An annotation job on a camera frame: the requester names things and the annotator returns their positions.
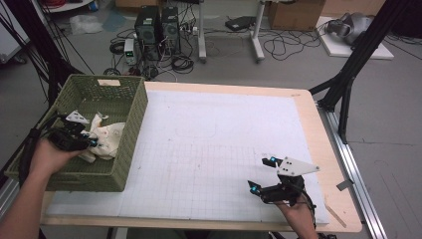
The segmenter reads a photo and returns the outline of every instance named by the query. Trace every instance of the human arm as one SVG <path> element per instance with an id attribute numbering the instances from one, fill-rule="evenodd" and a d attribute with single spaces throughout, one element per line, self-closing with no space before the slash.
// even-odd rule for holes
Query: human arm
<path id="1" fill-rule="evenodd" d="M 38 238 L 44 191 L 51 175 L 59 171 L 80 151 L 60 151 L 48 140 L 40 139 L 31 168 L 11 208 L 0 222 L 0 238 Z"/>
<path id="2" fill-rule="evenodd" d="M 298 234 L 299 238 L 318 238 L 314 228 L 312 213 L 303 195 L 298 198 L 298 202 L 292 207 L 283 202 L 276 203 L 276 205 L 283 212 L 289 225 Z"/>

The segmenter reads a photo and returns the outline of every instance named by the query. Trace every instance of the green basket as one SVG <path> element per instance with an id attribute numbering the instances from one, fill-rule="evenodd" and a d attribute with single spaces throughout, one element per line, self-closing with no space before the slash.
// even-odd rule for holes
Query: green basket
<path id="1" fill-rule="evenodd" d="M 106 83 L 100 84 L 99 80 L 105 80 Z M 72 158 L 60 172 L 52 175 L 47 190 L 123 191 L 147 103 L 143 78 L 70 75 L 38 126 L 55 114 L 66 115 L 78 110 L 90 120 L 97 112 L 108 116 L 102 126 L 125 122 L 125 127 L 114 159 L 97 158 L 94 163 L 88 163 L 78 157 Z M 17 154 L 5 171 L 7 176 L 18 179 L 21 153 Z"/>

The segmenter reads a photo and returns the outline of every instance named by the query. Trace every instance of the computer tower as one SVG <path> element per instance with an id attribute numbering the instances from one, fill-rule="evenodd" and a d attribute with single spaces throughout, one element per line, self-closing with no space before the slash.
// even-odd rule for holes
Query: computer tower
<path id="1" fill-rule="evenodd" d="M 180 54 L 180 27 L 177 7 L 166 7 L 162 10 L 161 23 L 165 39 L 165 54 Z"/>
<path id="2" fill-rule="evenodd" d="M 134 24 L 134 30 L 144 59 L 160 60 L 160 53 L 164 51 L 164 44 L 161 43 L 163 37 L 158 6 L 141 6 Z"/>

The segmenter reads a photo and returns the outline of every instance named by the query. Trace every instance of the human hand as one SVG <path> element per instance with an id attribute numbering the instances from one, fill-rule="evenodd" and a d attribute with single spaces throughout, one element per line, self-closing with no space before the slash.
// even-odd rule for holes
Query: human hand
<path id="1" fill-rule="evenodd" d="M 289 225 L 298 234 L 299 238 L 318 238 L 314 228 L 313 215 L 303 195 L 298 198 L 298 202 L 292 207 L 284 202 L 275 202 L 275 204 L 283 212 Z"/>
<path id="2" fill-rule="evenodd" d="M 61 151 L 47 139 L 40 139 L 32 156 L 30 174 L 50 177 L 58 172 L 72 158 L 82 151 Z"/>

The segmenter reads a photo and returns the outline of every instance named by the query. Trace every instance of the concrete floor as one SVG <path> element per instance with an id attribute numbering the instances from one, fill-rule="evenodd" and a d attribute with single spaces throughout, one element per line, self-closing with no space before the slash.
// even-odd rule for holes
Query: concrete floor
<path id="1" fill-rule="evenodd" d="M 91 14 L 84 9 L 59 15 Z M 94 13 L 100 21 L 107 11 Z M 110 67 L 109 40 L 117 32 L 131 28 L 126 20 L 116 32 L 70 36 L 95 74 Z M 271 38 L 262 38 L 264 42 Z M 305 48 L 301 53 L 278 62 L 265 53 L 266 60 L 256 64 L 249 39 L 243 35 L 207 35 L 206 64 L 197 61 L 188 75 L 177 74 L 180 83 L 310 89 L 335 76 L 346 58 L 329 57 L 323 48 Z M 421 45 L 395 43 L 422 57 Z M 352 91 L 347 138 L 389 238 L 419 238 L 422 235 L 422 89 L 421 61 L 384 43 L 394 60 L 370 60 L 358 75 Z M 88 73 L 73 51 L 72 65 Z M 157 81 L 174 82 L 170 74 Z M 319 100 L 323 94 L 315 96 Z M 31 64 L 0 67 L 0 166 L 12 155 L 30 127 L 47 109 L 37 75 Z M 45 227 L 49 238 L 106 238 L 107 228 Z M 340 238 L 370 238 L 365 229 Z"/>

